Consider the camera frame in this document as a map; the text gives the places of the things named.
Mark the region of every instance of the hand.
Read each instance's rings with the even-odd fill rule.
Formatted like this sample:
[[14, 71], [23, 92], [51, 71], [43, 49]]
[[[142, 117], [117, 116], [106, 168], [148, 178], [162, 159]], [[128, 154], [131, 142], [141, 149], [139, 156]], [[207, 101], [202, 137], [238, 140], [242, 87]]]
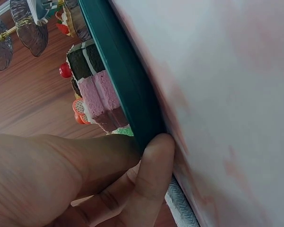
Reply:
[[0, 227], [151, 227], [173, 157], [174, 141], [164, 134], [148, 145], [138, 165], [134, 139], [127, 136], [0, 135]]

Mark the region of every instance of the white board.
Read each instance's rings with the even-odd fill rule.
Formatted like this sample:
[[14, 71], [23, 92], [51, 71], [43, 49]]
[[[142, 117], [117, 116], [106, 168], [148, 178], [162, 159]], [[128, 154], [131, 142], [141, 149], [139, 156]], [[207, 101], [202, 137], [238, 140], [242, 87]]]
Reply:
[[284, 227], [284, 0], [112, 0], [202, 227]]

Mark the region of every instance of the wooden surface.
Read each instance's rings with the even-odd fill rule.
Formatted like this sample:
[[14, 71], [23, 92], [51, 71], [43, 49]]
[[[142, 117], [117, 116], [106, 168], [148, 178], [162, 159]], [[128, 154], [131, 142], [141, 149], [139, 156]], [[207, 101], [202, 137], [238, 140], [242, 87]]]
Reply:
[[[13, 26], [10, 13], [1, 19]], [[14, 56], [10, 67], [0, 71], [0, 133], [31, 136], [40, 133], [67, 138], [87, 138], [104, 135], [96, 125], [79, 125], [74, 120], [72, 102], [75, 100], [70, 80], [59, 75], [66, 52], [80, 41], [66, 37], [51, 21], [49, 44], [35, 58], [12, 35]], [[168, 206], [162, 206], [156, 227], [174, 227]]]

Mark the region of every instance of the dark green edge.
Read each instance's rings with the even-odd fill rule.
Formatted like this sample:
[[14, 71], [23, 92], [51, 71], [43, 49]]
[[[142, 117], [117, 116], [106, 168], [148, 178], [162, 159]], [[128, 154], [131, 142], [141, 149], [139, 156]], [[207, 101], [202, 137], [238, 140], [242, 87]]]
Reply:
[[79, 0], [79, 4], [143, 152], [156, 135], [166, 132], [151, 82], [109, 1]]

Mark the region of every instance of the fake cake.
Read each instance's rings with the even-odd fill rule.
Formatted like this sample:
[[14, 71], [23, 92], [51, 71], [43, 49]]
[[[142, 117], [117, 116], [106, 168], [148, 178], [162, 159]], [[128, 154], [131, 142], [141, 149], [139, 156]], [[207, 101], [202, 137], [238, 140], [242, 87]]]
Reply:
[[76, 97], [82, 97], [73, 103], [75, 118], [85, 124], [96, 123], [106, 132], [127, 126], [128, 121], [94, 41], [73, 46], [67, 54], [67, 63]]

